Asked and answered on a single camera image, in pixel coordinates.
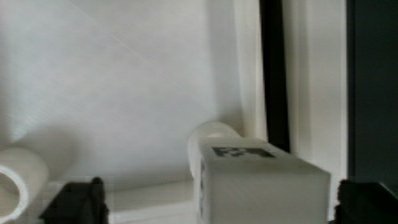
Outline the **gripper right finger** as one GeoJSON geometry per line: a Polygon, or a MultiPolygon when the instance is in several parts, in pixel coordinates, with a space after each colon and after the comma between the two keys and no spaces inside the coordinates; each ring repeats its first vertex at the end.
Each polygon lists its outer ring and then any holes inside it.
{"type": "Polygon", "coordinates": [[[398,195],[381,182],[342,181],[335,224],[398,224],[398,195]]]}

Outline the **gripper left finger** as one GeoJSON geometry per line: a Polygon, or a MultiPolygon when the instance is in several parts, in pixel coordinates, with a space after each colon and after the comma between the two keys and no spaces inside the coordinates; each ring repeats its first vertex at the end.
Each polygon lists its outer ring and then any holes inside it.
{"type": "Polygon", "coordinates": [[[109,224],[106,184],[100,177],[70,182],[40,215],[45,224],[109,224]]]}

